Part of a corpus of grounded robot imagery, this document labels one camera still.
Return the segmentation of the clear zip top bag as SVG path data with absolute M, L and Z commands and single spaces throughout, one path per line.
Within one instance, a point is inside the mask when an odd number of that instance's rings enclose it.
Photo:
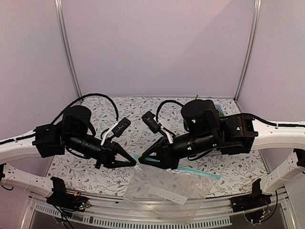
M 148 217 L 187 224 L 220 179 L 219 175 L 185 166 L 171 170 L 138 164 L 123 203 Z

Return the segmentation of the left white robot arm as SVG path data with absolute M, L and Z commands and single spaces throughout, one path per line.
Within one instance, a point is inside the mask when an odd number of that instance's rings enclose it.
M 14 168 L 9 163 L 25 158 L 47 158 L 64 155 L 74 150 L 94 159 L 95 168 L 133 167 L 136 161 L 111 137 L 96 138 L 91 123 L 91 110 L 75 105 L 65 108 L 57 124 L 36 127 L 23 135 L 0 143 L 0 184 L 21 187 L 54 200 L 60 207 L 67 207 L 75 195 L 67 193 L 64 181 L 57 177 L 39 177 Z

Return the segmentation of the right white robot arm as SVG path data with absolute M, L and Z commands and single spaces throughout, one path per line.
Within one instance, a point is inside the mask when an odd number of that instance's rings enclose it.
M 161 169 L 176 169 L 181 159 L 198 159 L 213 150 L 223 155 L 248 154 L 269 148 L 290 148 L 292 153 L 270 174 L 256 180 L 246 198 L 250 208 L 258 207 L 286 181 L 305 170 L 304 122 L 278 123 L 254 114 L 221 117 L 213 101 L 196 99 L 182 105 L 185 134 L 162 137 L 149 147 L 139 162 Z

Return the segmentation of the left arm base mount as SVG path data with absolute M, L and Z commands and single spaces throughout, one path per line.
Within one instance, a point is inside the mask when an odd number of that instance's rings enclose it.
M 60 178 L 51 177 L 51 181 L 53 184 L 52 194 L 46 198 L 46 202 L 59 211 L 62 225 L 68 229 L 69 227 L 66 225 L 68 223 L 73 229 L 69 219 L 72 218 L 74 212 L 84 212 L 86 208 L 90 207 L 89 199 L 82 196 L 81 192 L 68 193 L 64 181 Z

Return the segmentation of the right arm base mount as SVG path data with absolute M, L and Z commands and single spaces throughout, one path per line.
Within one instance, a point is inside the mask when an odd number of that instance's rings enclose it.
M 245 219 L 252 225 L 260 224 L 269 220 L 275 214 L 278 206 L 278 193 L 275 191 L 276 204 L 274 210 L 272 213 L 268 213 L 268 217 L 266 216 L 267 211 L 271 209 L 270 204 L 272 195 L 263 194 L 260 185 L 261 181 L 262 180 L 259 178 L 252 184 L 252 191 L 250 194 L 230 198 L 233 213 L 251 210 L 254 208 L 262 208 L 261 210 L 245 213 Z

